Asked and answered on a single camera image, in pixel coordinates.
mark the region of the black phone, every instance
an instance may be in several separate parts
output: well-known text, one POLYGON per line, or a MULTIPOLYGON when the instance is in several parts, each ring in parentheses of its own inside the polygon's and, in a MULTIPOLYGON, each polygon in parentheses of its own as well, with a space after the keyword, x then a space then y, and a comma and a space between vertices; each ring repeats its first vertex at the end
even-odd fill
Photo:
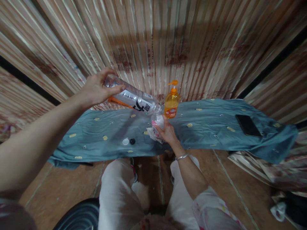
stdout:
POLYGON ((236 115, 236 118, 241 126, 241 129, 243 130, 245 135, 248 136, 255 136, 255 137, 262 137, 259 130, 253 123, 252 119, 250 116, 246 115, 236 115))

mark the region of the teal fabric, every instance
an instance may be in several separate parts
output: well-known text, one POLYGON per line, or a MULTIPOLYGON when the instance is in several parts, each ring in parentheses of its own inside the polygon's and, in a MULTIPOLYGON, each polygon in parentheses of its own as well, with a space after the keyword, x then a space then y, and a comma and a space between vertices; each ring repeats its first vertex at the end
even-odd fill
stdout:
MULTIPOLYGON (((243 100, 209 99, 179 104, 177 115, 169 120, 184 149, 248 150, 273 164, 289 153, 298 135, 295 125, 279 125, 275 120, 243 100), (252 118, 260 137, 243 133, 236 114, 252 118)), ((64 136, 51 156, 51 162, 93 162, 122 157, 156 156, 171 147, 145 135, 150 116, 133 109, 86 111, 64 136), (123 145, 125 138, 134 145, 123 145)))

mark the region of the orange soap dispenser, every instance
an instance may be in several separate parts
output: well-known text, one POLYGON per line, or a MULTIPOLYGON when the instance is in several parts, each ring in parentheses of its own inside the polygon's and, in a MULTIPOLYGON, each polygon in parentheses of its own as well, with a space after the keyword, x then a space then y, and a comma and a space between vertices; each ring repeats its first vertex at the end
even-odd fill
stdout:
POLYGON ((164 115, 170 119, 174 118, 177 113, 178 105, 180 96, 177 93, 176 85, 178 85, 178 81, 174 80, 169 85, 174 85, 171 89, 170 93, 165 98, 165 105, 164 105, 164 115))

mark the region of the white bottle cap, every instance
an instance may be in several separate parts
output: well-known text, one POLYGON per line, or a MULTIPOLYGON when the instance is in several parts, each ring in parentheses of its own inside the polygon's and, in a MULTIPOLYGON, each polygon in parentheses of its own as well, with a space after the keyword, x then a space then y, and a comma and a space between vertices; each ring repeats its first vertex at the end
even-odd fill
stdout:
POLYGON ((123 144, 123 145, 129 144, 129 138, 123 139, 122 144, 123 144))

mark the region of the silver bracelet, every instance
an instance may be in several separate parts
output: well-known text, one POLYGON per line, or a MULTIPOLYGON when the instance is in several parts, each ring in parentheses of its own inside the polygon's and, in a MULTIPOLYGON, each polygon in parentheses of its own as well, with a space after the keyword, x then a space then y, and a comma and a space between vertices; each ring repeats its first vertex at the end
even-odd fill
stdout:
POLYGON ((188 153, 186 153, 185 155, 183 155, 183 156, 181 156, 181 157, 176 157, 176 161, 179 161, 179 160, 181 160, 181 159, 183 159, 183 158, 186 158, 187 156, 188 156, 189 154, 188 153))

